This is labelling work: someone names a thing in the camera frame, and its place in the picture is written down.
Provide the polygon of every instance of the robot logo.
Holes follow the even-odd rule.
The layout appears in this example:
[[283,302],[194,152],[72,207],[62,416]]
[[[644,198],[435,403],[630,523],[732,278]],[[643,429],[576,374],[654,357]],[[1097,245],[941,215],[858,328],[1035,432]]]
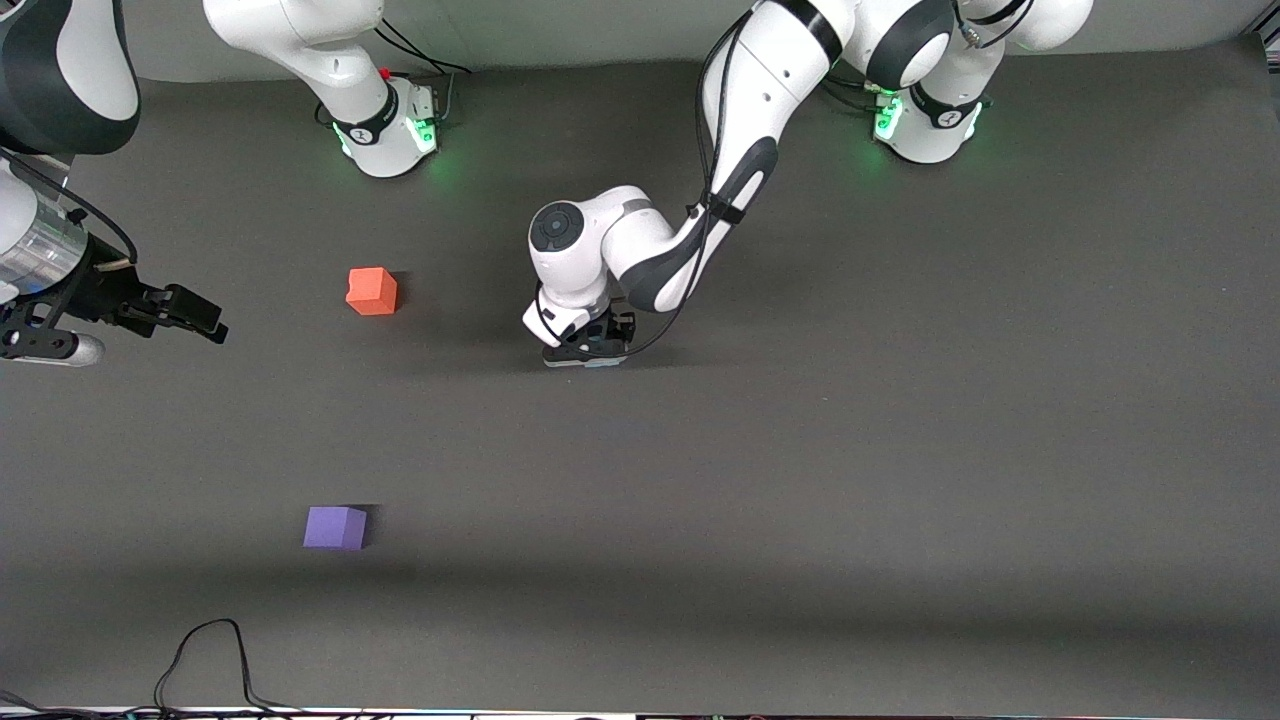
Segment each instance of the robot logo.
[[960,110],[947,110],[938,117],[938,124],[945,128],[954,128],[960,124],[961,119],[964,119],[964,113]]

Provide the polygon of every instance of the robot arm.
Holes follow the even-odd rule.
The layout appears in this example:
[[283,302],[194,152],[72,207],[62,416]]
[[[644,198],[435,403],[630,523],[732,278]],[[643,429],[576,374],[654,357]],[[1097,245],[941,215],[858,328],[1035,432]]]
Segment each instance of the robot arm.
[[68,214],[14,174],[12,163],[91,208],[14,152],[104,154],[128,142],[138,88],[123,28],[119,0],[22,0],[0,14],[0,359],[99,361],[99,340],[56,329],[64,314],[143,337],[156,327],[227,336],[216,305],[142,283],[132,247],[125,256],[90,234],[83,210]]
[[699,87],[714,147],[709,179],[678,232],[630,186],[538,213],[529,250],[541,287],[525,325],[552,348],[568,345],[544,354],[549,365],[625,357],[616,350],[630,338],[608,327],[611,273],[632,306],[680,309],[773,173],[787,120],[840,58],[859,1],[762,0],[722,38]]
[[205,0],[205,17],[232,47],[261,55],[298,76],[334,118],[343,151],[366,174],[407,173],[436,149],[429,88],[384,78],[355,42],[374,29],[383,0]]
[[914,163],[950,159],[973,137],[982,95],[1006,44],[1051,50],[1074,37],[1092,10],[1093,0],[957,0],[960,23],[941,61],[893,99],[874,137]]

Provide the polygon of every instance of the gray mat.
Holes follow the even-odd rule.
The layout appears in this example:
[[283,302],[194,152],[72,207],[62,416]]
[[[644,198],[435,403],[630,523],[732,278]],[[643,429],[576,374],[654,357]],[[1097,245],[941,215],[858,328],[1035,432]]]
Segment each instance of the gray mat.
[[[233,615],[306,705],[1280,712],[1257,42],[1011,59],[936,168],[814,97],[663,345],[543,369],[529,219],[620,183],[677,218],[695,74],[465,78],[392,182],[301,83],[147,86],[73,186],[232,337],[0,366],[0,684],[141,702]],[[398,315],[343,304],[369,264]],[[303,551],[325,503],[380,505],[375,544]],[[198,641],[170,700],[237,696]]]

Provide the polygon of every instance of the wall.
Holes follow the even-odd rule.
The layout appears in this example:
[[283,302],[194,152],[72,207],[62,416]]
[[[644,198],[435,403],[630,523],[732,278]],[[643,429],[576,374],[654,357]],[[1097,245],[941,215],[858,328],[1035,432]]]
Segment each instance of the wall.
[[[1174,50],[1230,37],[1270,0],[1096,0],[1088,26],[1060,53]],[[595,65],[700,58],[746,0],[389,0],[387,17],[424,51],[476,68]],[[125,0],[141,76],[202,82],[287,77],[232,50],[200,0]],[[410,60],[375,36],[383,65]]]

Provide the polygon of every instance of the black electrical cable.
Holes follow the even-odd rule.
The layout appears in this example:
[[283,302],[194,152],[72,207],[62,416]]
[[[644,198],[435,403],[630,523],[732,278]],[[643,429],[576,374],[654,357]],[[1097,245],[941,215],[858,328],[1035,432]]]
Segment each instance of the black electrical cable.
[[[733,23],[727,31],[724,31],[724,35],[722,35],[718,41],[716,41],[716,46],[712,47],[712,51],[707,55],[707,60],[703,63],[703,70],[698,77],[698,92],[695,94],[694,97],[694,123],[698,131],[698,156],[703,168],[704,199],[709,199],[713,193],[712,186],[716,182],[716,170],[719,167],[721,149],[722,149],[721,140],[724,137],[724,106],[727,104],[727,97],[728,97],[728,74],[730,74],[730,68],[732,67],[733,63],[733,51],[737,49],[739,38],[742,35],[742,28],[746,27],[746,22],[751,18],[751,14],[753,10],[748,10],[745,14],[742,14],[742,17],[737,19],[736,23]],[[707,143],[703,137],[703,133],[710,132],[710,128],[707,127],[708,124],[707,113],[705,109],[703,108],[701,91],[703,86],[707,82],[707,76],[710,73],[712,63],[714,63],[716,55],[719,54],[721,49],[724,47],[726,42],[728,42],[728,51],[724,55],[724,69],[721,74],[721,88],[719,88],[721,94],[716,109],[717,129],[716,129],[716,136],[710,138],[710,142],[713,143],[713,155],[710,164],[708,164]],[[703,210],[703,213],[710,213],[710,206],[708,205],[708,208]],[[681,295],[680,304],[676,305],[675,310],[672,310],[671,316],[663,324],[662,329],[659,329],[653,337],[646,340],[640,346],[627,348],[623,352],[608,355],[608,354],[590,352],[581,348],[579,348],[577,352],[593,360],[622,360],[644,352],[645,350],[653,347],[659,340],[662,340],[663,336],[666,336],[667,332],[672,328],[672,325],[676,324],[676,320],[680,318],[680,314],[685,310],[685,305],[689,304],[689,297],[694,293],[694,286],[698,282],[698,277],[701,274],[703,258],[705,258],[707,255],[707,242],[710,237],[712,228],[716,224],[717,222],[714,218],[709,218],[705,223],[703,223],[701,237],[698,243],[698,256],[694,259],[694,266],[689,274],[689,282],[685,283],[685,292],[684,295]],[[552,329],[552,327],[547,323],[547,318],[543,315],[541,291],[543,291],[543,282],[539,279],[538,286],[534,288],[534,304],[535,304],[535,310],[538,311],[538,319],[541,320],[543,327],[547,328],[548,334],[550,334],[552,337],[557,337],[556,331]]]
[[826,92],[827,95],[829,95],[832,100],[835,100],[836,102],[840,102],[841,105],[844,105],[846,108],[850,108],[852,110],[858,110],[859,113],[878,113],[879,111],[879,108],[876,106],[876,105],[868,105],[868,104],[858,102],[858,101],[854,101],[854,100],[851,100],[849,97],[845,97],[844,95],[836,92],[835,88],[832,88],[832,86],[829,86],[827,83],[822,83],[819,87],[822,87],[822,91]]
[[58,717],[82,717],[82,719],[87,719],[87,720],[100,720],[102,717],[102,715],[100,715],[97,712],[88,711],[88,710],[77,710],[77,708],[72,708],[72,707],[41,707],[41,706],[38,706],[38,705],[36,705],[36,703],[33,703],[33,702],[23,698],[22,696],[19,696],[17,693],[12,693],[12,692],[4,691],[4,689],[0,689],[0,702],[6,702],[6,703],[14,705],[17,707],[24,707],[24,708],[27,708],[27,710],[29,710],[32,712],[36,712],[37,715],[44,715],[44,716],[50,716],[50,717],[54,717],[54,716],[58,716]]
[[[1032,13],[1032,6],[1034,4],[1036,4],[1036,0],[1027,0],[1027,5],[1023,6],[1023,14],[1018,15],[1018,19],[1014,20],[1012,24],[1010,24],[1007,28],[1005,28],[1005,32],[997,35],[993,40],[983,42],[982,45],[975,45],[974,50],[986,50],[986,49],[996,45],[1001,40],[1005,40],[1006,37],[1009,37],[1010,35],[1012,35],[1014,31],[1016,31],[1019,28],[1019,26],[1023,24],[1023,20],[1027,19],[1027,15],[1029,15]],[[964,19],[964,15],[960,14],[960,3],[959,3],[959,0],[952,0],[951,9],[955,12],[956,22],[960,23],[961,28],[965,28],[965,27],[970,27],[972,28],[973,27],[973,26],[970,26]]]
[[445,70],[444,68],[454,68],[454,69],[462,70],[462,72],[465,72],[467,74],[471,74],[471,68],[467,68],[467,67],[463,67],[463,65],[458,65],[456,63],[447,63],[444,60],[439,60],[436,58],[431,58],[426,53],[422,53],[417,47],[417,45],[413,45],[412,40],[410,40],[408,37],[406,37],[404,33],[402,33],[401,31],[396,29],[396,26],[393,26],[385,18],[383,19],[383,24],[387,26],[387,29],[392,31],[392,33],[394,33],[396,37],[398,37],[402,42],[404,42],[404,45],[401,45],[396,40],[392,40],[390,37],[388,37],[388,35],[384,33],[381,31],[381,28],[375,28],[374,32],[378,33],[378,37],[383,38],[383,41],[385,41],[392,47],[399,50],[401,53],[404,53],[407,55],[412,55],[413,58],[417,58],[419,60],[424,60],[426,63],[430,63],[431,67],[434,67],[440,74],[449,74],[449,72]]
[[376,29],[374,29],[374,32],[378,35],[378,37],[381,37],[384,41],[387,41],[387,45],[390,45],[392,47],[399,50],[401,53],[404,53],[406,55],[408,55],[411,58],[417,58],[419,60],[424,60],[424,61],[429,63],[433,68],[435,68],[435,72],[440,73],[442,76],[445,74],[445,70],[440,65],[440,63],[438,63],[435,60],[430,60],[430,59],[426,58],[426,55],[422,55],[421,53],[410,50],[408,47],[404,47],[399,42],[396,42],[394,40],[390,38],[390,36],[388,36],[385,32],[383,32],[381,28],[376,28]]
[[[40,708],[47,712],[3,714],[3,720],[390,720],[393,715],[338,715],[325,711],[264,711],[253,710],[160,710],[151,706],[129,710],[99,712],[90,708]],[[398,716],[421,716],[431,720],[429,711],[402,712]]]
[[864,92],[867,91],[865,83],[860,79],[845,79],[841,77],[827,76],[823,78],[823,82],[829,82],[831,85],[838,85],[840,87],[847,87],[849,90],[861,90]]
[[383,24],[384,24],[384,26],[387,26],[387,29],[389,29],[389,31],[392,31],[393,33],[396,33],[396,37],[398,37],[398,38],[403,40],[403,41],[404,41],[404,45],[408,45],[408,46],[410,46],[411,49],[413,49],[413,51],[415,51],[415,53],[417,53],[417,54],[419,54],[419,55],[420,55],[420,56],[421,56],[421,58],[422,58],[424,60],[426,60],[428,63],[431,63],[431,64],[439,64],[439,65],[444,65],[445,68],[454,68],[454,69],[458,69],[458,70],[462,70],[462,72],[465,72],[465,73],[467,73],[467,74],[471,74],[471,69],[470,69],[470,68],[466,68],[466,67],[463,67],[463,65],[458,65],[458,64],[456,64],[456,63],[447,63],[447,61],[444,61],[444,60],[439,60],[439,59],[435,59],[435,58],[431,58],[431,56],[430,56],[430,55],[428,55],[426,53],[422,53],[422,51],[421,51],[421,50],[420,50],[420,49],[417,47],[417,45],[413,45],[413,41],[412,41],[412,40],[410,40],[408,37],[404,37],[404,33],[402,33],[401,31],[396,29],[396,26],[393,26],[393,24],[390,23],[390,20],[388,20],[387,18],[383,18]]
[[133,245],[133,238],[131,238],[129,233],[124,232],[124,228],[122,228],[120,225],[118,225],[115,223],[115,220],[113,220],[110,218],[110,215],[108,215],[106,213],[99,210],[88,200],[84,200],[79,195],[76,195],[74,192],[67,190],[61,184],[54,182],[52,178],[45,176],[44,173],[41,173],[40,170],[37,170],[36,168],[32,168],[29,164],[27,164],[26,160],[18,158],[13,152],[9,152],[4,147],[0,147],[0,158],[4,158],[5,160],[9,160],[10,163],[14,163],[19,168],[27,170],[36,179],[38,179],[41,183],[44,183],[45,186],[47,186],[54,192],[65,195],[67,197],[70,197],[73,202],[76,202],[77,205],[79,205],[83,209],[88,210],[90,213],[92,213],[97,219],[102,220],[102,224],[105,224],[115,234],[115,237],[120,238],[120,242],[124,243],[124,247],[127,250],[125,256],[129,259],[129,264],[128,265],[123,265],[123,266],[118,266],[116,264],[110,263],[109,265],[111,265],[111,268],[100,266],[99,268],[100,270],[104,270],[104,272],[108,270],[108,269],[110,269],[110,270],[123,270],[124,268],[127,268],[129,265],[137,265],[138,264],[138,247],[136,245]]
[[187,650],[187,642],[189,642],[191,638],[200,630],[220,624],[230,625],[232,630],[236,633],[236,647],[239,651],[239,665],[241,665],[241,693],[244,696],[244,702],[273,716],[276,715],[276,711],[273,710],[271,706],[288,707],[292,710],[298,710],[300,712],[306,712],[302,708],[297,708],[291,705],[284,705],[283,702],[266,700],[253,691],[253,675],[252,673],[250,673],[248,669],[248,653],[244,651],[244,635],[241,634],[239,623],[232,620],[230,618],[219,618],[218,620],[201,623],[200,625],[196,625],[195,628],[187,632],[187,634],[182,638],[182,642],[178,643],[178,650],[173,653],[173,662],[169,664],[169,669],[165,670],[163,675],[160,675],[160,679],[156,680],[155,688],[151,691],[152,705],[156,708],[159,708],[161,714],[168,715],[169,710],[164,702],[164,689],[165,685],[169,684],[169,678],[173,676],[174,670],[177,670],[178,665],[182,662],[182,653],[183,651]]

